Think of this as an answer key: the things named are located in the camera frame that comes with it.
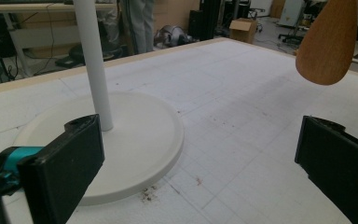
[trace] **person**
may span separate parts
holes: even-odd
[[[155,0],[121,0],[124,23],[134,54],[153,51],[153,7]]]
[[[95,3],[116,3],[116,0],[95,0]],[[98,10],[97,19],[103,23],[103,27],[107,33],[107,40],[114,48],[118,48],[120,45],[120,33],[118,27],[118,14],[117,8],[112,7],[108,10]]]

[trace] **wooden paddle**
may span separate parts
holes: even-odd
[[[332,85],[345,76],[355,48],[357,4],[357,0],[328,0],[298,50],[296,68],[302,77]]]

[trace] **wall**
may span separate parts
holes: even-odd
[[[16,14],[17,21],[22,29],[35,29],[46,27],[65,27],[76,25],[75,12],[53,12],[44,13],[18,13]],[[54,45],[52,51],[51,47],[32,48],[29,51],[36,58],[49,58],[53,56],[67,54],[76,44],[69,45]]]
[[[155,32],[164,25],[177,25],[187,30],[190,10],[198,10],[200,0],[156,0]]]

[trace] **black machine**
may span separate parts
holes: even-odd
[[[295,162],[353,224],[358,224],[358,139],[335,122],[303,118]]]
[[[215,35],[229,36],[229,25],[237,18],[257,19],[263,8],[250,8],[252,0],[200,1],[200,10],[191,10],[188,34],[199,40],[213,39]],[[261,32],[263,27],[257,24]]]
[[[0,153],[0,224],[9,223],[1,197],[23,188],[34,223],[65,223],[104,161],[98,115],[72,120],[45,147]]]

